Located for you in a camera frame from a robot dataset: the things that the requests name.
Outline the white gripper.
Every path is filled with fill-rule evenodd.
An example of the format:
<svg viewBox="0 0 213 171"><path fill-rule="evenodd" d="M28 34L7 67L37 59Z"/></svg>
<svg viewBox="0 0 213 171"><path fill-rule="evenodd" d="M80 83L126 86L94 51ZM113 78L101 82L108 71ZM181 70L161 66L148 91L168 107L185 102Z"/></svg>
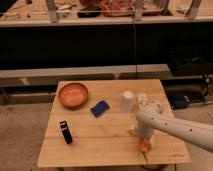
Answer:
<svg viewBox="0 0 213 171"><path fill-rule="evenodd" d="M139 137L139 143L141 139L147 139L150 142L151 149L154 146L154 130L147 125L137 123L135 126L128 130L128 133L132 136Z"/></svg>

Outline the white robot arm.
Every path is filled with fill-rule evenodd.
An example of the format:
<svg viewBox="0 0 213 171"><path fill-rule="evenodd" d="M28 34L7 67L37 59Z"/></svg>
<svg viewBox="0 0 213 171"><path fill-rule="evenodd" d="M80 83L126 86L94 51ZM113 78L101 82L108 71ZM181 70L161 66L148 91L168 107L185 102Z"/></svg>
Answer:
<svg viewBox="0 0 213 171"><path fill-rule="evenodd" d="M141 152L153 148L154 130L159 130L213 153L213 125L166 117L158 101L142 105L135 118L136 124L128 132L140 138Z"/></svg>

